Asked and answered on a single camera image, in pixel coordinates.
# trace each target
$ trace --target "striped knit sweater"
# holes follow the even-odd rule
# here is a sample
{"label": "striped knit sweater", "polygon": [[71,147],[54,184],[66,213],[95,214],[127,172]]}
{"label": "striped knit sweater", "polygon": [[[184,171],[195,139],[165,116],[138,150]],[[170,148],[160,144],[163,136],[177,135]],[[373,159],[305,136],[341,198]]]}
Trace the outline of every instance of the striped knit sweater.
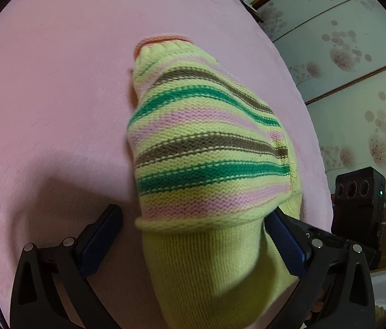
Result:
{"label": "striped knit sweater", "polygon": [[270,107],[187,38],[135,48],[128,125],[143,250],[172,329],[242,329],[294,278],[262,219],[299,217],[289,137]]}

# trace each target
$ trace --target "silver screw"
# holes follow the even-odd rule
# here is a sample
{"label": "silver screw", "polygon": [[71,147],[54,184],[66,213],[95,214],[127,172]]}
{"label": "silver screw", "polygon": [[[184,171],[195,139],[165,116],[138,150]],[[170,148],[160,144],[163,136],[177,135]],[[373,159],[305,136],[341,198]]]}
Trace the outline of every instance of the silver screw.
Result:
{"label": "silver screw", "polygon": [[74,244],[74,239],[72,237],[67,237],[64,241],[63,241],[63,244],[64,246],[66,247],[69,247],[69,246],[72,246]]}
{"label": "silver screw", "polygon": [[355,251],[355,252],[357,252],[358,254],[360,254],[361,252],[362,252],[362,247],[360,246],[360,245],[358,245],[358,244],[354,244],[353,245],[353,250]]}
{"label": "silver screw", "polygon": [[25,251],[25,252],[29,252],[29,251],[31,251],[31,250],[33,250],[33,244],[32,244],[32,243],[27,243],[27,244],[25,244],[25,246],[24,246],[24,251]]}
{"label": "silver screw", "polygon": [[313,239],[312,245],[315,246],[316,248],[320,249],[324,245],[324,243],[319,239]]}

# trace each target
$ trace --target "pink blanket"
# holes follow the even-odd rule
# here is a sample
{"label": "pink blanket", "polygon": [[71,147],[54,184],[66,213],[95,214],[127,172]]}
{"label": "pink blanket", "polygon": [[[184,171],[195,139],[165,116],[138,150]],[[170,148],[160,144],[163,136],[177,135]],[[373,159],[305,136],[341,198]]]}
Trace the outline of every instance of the pink blanket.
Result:
{"label": "pink blanket", "polygon": [[274,45],[238,0],[12,0],[0,14],[6,316],[23,245],[56,245],[117,203],[124,228],[89,281],[123,328],[167,328],[133,225],[139,209],[126,141],[133,49],[162,33],[189,36],[271,106],[297,152],[303,219],[329,229],[330,194],[310,116]]}

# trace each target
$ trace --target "pink stripe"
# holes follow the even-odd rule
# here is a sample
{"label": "pink stripe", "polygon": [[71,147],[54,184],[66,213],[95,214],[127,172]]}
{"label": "pink stripe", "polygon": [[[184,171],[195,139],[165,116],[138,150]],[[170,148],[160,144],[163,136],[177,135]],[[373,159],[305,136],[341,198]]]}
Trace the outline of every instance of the pink stripe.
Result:
{"label": "pink stripe", "polygon": [[161,65],[155,71],[155,73],[150,76],[149,80],[146,83],[144,83],[143,85],[137,87],[136,91],[137,91],[137,94],[138,94],[138,98],[141,98],[143,93],[146,92],[153,85],[153,83],[155,83],[155,81],[158,80],[158,78],[161,76],[161,74],[164,72],[165,69],[167,69],[170,65],[172,65],[172,64],[174,64],[176,62],[179,62],[179,61],[195,61],[195,62],[203,63],[203,64],[207,65],[208,67],[214,69],[215,71],[223,74],[224,76],[226,76],[228,79],[232,80],[233,82],[240,84],[240,82],[236,78],[231,76],[231,74],[226,72],[223,68],[221,68],[221,67],[219,67],[219,66],[217,66],[215,64],[210,63],[209,61],[207,61],[203,57],[198,57],[198,56],[182,56],[182,57],[174,58],[171,61]]}
{"label": "pink stripe", "polygon": [[234,195],[209,194],[190,203],[167,203],[159,206],[142,204],[142,214],[147,219],[233,214],[265,204],[289,190],[290,184],[286,183]]}
{"label": "pink stripe", "polygon": [[155,120],[149,125],[143,126],[131,134],[131,141],[134,148],[141,143],[146,137],[155,134],[160,130],[168,129],[174,125],[189,124],[192,122],[203,122],[210,120],[212,122],[226,121],[237,126],[242,126],[256,131],[266,137],[269,141],[277,139],[280,132],[264,132],[260,130],[256,124],[242,117],[234,115],[227,111],[216,109],[192,109],[180,110],[163,116],[161,119]]}

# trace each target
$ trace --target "folded sweater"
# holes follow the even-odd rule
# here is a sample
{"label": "folded sweater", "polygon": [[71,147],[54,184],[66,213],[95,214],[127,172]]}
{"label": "folded sweater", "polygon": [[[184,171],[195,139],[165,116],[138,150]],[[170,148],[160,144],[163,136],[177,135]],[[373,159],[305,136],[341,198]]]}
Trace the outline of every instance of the folded sweater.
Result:
{"label": "folded sweater", "polygon": [[296,280],[262,224],[277,206],[299,218],[290,138],[183,36],[140,42],[133,84],[136,226],[163,315],[172,329],[243,329]]}

